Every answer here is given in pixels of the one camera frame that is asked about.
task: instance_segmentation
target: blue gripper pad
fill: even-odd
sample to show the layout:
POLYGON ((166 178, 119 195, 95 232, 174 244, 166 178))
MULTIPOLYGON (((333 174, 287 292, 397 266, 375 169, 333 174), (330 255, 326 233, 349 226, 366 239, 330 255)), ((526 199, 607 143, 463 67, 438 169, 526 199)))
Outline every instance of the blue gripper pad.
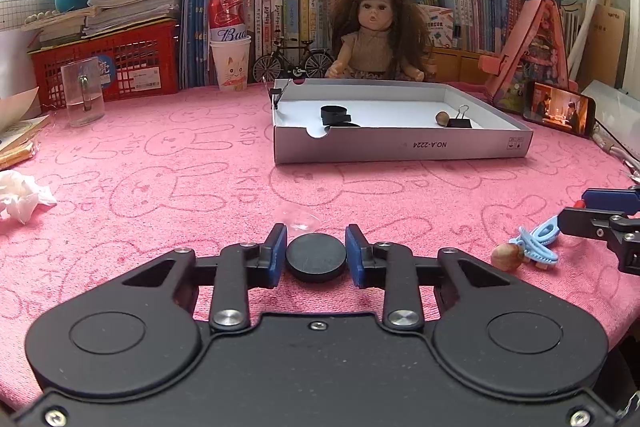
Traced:
POLYGON ((640 212, 640 190, 588 188, 583 192, 582 199, 587 208, 594 210, 624 212, 627 216, 640 212))
POLYGON ((287 253, 287 227, 282 227, 273 251, 271 252, 271 264, 269 265, 269 282, 275 288, 280 282, 280 276, 284 270, 284 258, 287 253))
POLYGON ((364 266, 362 265, 362 254, 355 237, 347 227, 344 231, 344 245, 347 249, 347 264, 354 285, 364 288, 364 266))

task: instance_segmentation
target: smartphone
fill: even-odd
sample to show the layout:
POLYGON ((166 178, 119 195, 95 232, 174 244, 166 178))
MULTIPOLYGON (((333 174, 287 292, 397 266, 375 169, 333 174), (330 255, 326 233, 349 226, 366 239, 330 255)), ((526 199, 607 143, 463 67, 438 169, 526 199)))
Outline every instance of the smartphone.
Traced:
POLYGON ((595 115, 596 102, 588 96, 538 82, 526 86, 522 112, 525 120, 589 137, 595 115))

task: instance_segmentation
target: crumpled tissue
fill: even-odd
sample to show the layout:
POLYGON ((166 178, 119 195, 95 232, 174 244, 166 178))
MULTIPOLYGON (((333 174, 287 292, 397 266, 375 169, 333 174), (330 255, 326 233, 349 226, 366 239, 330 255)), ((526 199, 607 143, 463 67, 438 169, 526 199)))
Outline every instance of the crumpled tissue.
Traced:
POLYGON ((40 187, 33 176, 23 176, 18 171, 0 171, 0 213, 4 209, 23 225, 31 219, 36 206, 58 203, 51 189, 40 187))

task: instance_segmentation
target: paper cup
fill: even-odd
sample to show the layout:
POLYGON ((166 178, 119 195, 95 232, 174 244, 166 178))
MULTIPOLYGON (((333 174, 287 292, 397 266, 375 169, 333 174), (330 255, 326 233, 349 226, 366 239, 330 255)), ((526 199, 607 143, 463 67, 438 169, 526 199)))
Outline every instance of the paper cup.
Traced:
POLYGON ((251 37, 239 41, 210 42, 209 44, 216 65, 220 91, 246 89, 251 37))

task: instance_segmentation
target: pink towel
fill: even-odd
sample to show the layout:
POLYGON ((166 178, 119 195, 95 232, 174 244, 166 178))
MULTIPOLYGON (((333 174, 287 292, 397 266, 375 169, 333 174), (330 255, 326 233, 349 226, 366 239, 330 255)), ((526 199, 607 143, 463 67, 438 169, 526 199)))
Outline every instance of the pink towel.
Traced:
MULTIPOLYGON (((522 159, 276 168, 261 86, 192 89, 106 110, 79 129, 57 113, 38 155, 18 170, 50 185, 59 204, 36 210, 26 226, 0 220, 0 396, 12 405, 38 394, 22 343, 41 313, 173 247, 206 256, 261 241, 287 201, 338 238, 357 223, 372 242, 424 256, 459 247, 488 262, 517 227, 531 230, 585 188, 631 184, 592 142, 540 126, 522 159)), ((603 243, 561 236, 554 249, 556 269, 516 273, 592 313, 615 344, 638 317, 640 278, 619 273, 603 243)), ((432 290, 422 297, 426 317, 437 318, 432 290)), ((209 298, 203 289, 197 318, 207 317, 209 298)), ((262 311, 379 312, 382 298, 346 275, 318 287, 285 275, 274 291, 250 293, 254 320, 262 311)))

